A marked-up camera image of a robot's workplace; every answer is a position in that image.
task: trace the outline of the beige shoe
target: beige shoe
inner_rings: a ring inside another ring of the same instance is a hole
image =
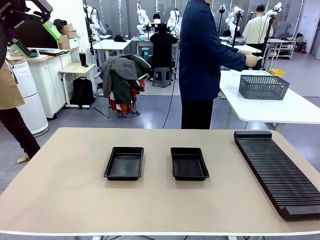
[[[30,160],[30,158],[29,158],[28,154],[24,153],[23,157],[19,158],[16,162],[18,164],[20,164],[20,163],[23,163],[23,162],[29,161],[29,160]]]

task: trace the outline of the white cabinet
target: white cabinet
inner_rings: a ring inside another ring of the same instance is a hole
[[[29,61],[28,64],[45,116],[51,119],[66,104],[59,70],[71,64],[70,53],[52,57],[46,61]]]

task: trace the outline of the computer screen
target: computer screen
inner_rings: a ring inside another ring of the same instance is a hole
[[[14,36],[27,48],[58,49],[57,41],[42,26],[40,21],[28,19],[18,26]]]

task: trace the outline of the navy blue jacket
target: navy blue jacket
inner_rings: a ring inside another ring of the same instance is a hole
[[[213,100],[218,96],[220,66],[242,71],[247,57],[222,45],[216,23],[205,0],[190,0],[184,14],[180,39],[179,85],[181,98]]]

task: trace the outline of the gray jacket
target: gray jacket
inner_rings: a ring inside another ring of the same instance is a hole
[[[111,71],[115,71],[124,80],[138,80],[135,62],[125,57],[111,56],[104,62],[100,78],[103,80],[103,95],[108,98],[111,93]]]

